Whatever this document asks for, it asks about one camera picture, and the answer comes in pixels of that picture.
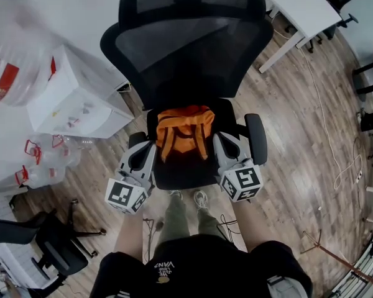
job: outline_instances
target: wall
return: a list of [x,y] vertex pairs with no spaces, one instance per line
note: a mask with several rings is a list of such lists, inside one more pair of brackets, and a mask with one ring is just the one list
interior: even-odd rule
[[[373,0],[352,0],[346,4],[341,15],[344,19],[351,13],[359,23],[350,23],[347,29],[340,28],[352,48],[360,65],[373,62]],[[373,84],[373,69],[366,73],[369,84]]]
[[[105,30],[117,22],[119,0],[8,0],[22,13],[26,23],[34,22],[47,33],[47,46],[62,43],[115,88],[125,77],[114,69],[99,48]],[[24,108],[0,104],[0,187],[13,181],[21,169],[23,147],[32,127]]]

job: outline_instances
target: chair seat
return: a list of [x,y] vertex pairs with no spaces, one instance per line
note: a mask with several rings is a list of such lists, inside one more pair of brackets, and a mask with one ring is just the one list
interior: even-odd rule
[[47,261],[64,276],[75,274],[88,265],[72,237],[66,225],[54,215],[49,216],[36,235],[36,243]]
[[[197,149],[186,153],[171,151],[163,163],[159,150],[154,169],[155,184],[159,189],[193,189],[217,183],[215,176],[218,175],[218,164],[214,155],[213,134],[226,132],[239,138],[234,110],[229,100],[218,98],[191,104],[206,105],[215,114],[211,135],[206,139],[208,158],[203,160]],[[148,113],[149,140],[156,140],[157,116],[165,109],[154,109]]]

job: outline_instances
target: plastic bottle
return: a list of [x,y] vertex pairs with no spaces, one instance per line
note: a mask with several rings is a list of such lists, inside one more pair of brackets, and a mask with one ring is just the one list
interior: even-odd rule
[[26,142],[25,152],[33,156],[37,165],[64,168],[75,167],[81,150],[74,139],[61,135],[39,135]]
[[79,149],[90,150],[95,147],[97,139],[89,137],[68,137],[76,141]]
[[52,56],[15,13],[0,1],[0,102],[24,106],[46,88]]
[[38,187],[57,184],[65,178],[65,168],[48,168],[42,165],[33,165],[28,168],[22,167],[22,170],[15,174],[18,184],[29,186],[32,189]]

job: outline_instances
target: white cable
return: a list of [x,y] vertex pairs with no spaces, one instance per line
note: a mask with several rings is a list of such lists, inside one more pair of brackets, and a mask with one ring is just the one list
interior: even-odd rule
[[[272,18],[271,23],[275,20],[275,18],[278,16],[278,14]],[[280,34],[280,33],[279,33],[278,31],[276,31],[275,29],[274,29],[274,31],[275,31],[277,34],[279,34],[281,37],[285,38],[286,40],[289,39],[288,37],[286,37],[286,36]],[[361,178],[361,175],[362,175],[361,173],[362,173],[362,169],[363,169],[362,155],[361,155],[361,154],[357,155],[356,158],[355,158],[355,159],[354,159],[354,160],[353,160],[353,161],[348,165],[348,167],[341,171],[341,167],[340,167],[339,163],[337,162],[337,159],[336,159],[336,157],[335,157],[335,155],[334,155],[333,147],[331,146],[330,135],[329,135],[329,132],[328,132],[328,127],[327,127],[327,125],[326,125],[325,112],[324,112],[324,110],[323,110],[322,100],[321,100],[321,96],[320,96],[320,94],[319,94],[318,86],[316,85],[315,78],[313,77],[313,73],[312,73],[312,69],[311,69],[310,62],[308,61],[308,58],[305,56],[304,51],[303,51],[302,49],[300,49],[300,51],[301,51],[302,55],[303,55],[304,58],[305,58],[306,64],[308,65],[308,69],[310,70],[310,73],[311,73],[311,77],[312,77],[313,84],[315,85],[316,93],[317,93],[317,95],[318,95],[318,99],[319,99],[319,104],[320,104],[320,106],[321,106],[321,111],[322,111],[322,116],[323,116],[323,125],[324,125],[324,128],[325,128],[326,136],[328,137],[328,141],[329,141],[329,146],[330,146],[331,154],[332,154],[332,156],[333,156],[333,160],[334,160],[334,162],[336,162],[336,165],[337,165],[337,167],[338,167],[338,171],[339,171],[339,173],[338,173],[338,175],[336,176],[336,179],[334,180],[334,183],[333,183],[333,189],[334,189],[334,190],[337,190],[337,189],[340,187],[340,185],[341,185],[341,175],[342,175],[345,171],[347,171],[350,167],[352,167],[352,166],[354,165],[355,161],[356,161],[358,158],[361,160],[361,169],[360,169],[359,172],[358,172],[358,176],[357,176],[356,182],[358,182],[358,180]]]
[[[276,16],[274,16],[274,17],[272,18],[271,23],[275,20],[275,18],[276,18],[278,15],[279,15],[279,13],[277,13]],[[283,34],[279,33],[279,32],[276,31],[275,29],[274,29],[274,31],[275,31],[276,33],[278,33],[281,37],[285,38],[286,40],[289,40],[289,39],[290,39],[290,37],[286,37],[286,36],[284,36]]]

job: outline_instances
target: green pants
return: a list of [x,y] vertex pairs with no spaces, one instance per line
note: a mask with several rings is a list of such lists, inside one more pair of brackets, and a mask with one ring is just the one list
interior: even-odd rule
[[[198,210],[198,221],[199,234],[217,235],[228,240],[223,226],[219,225],[218,221],[210,215],[207,209]],[[178,194],[173,194],[166,210],[164,226],[158,244],[189,236],[185,204]]]

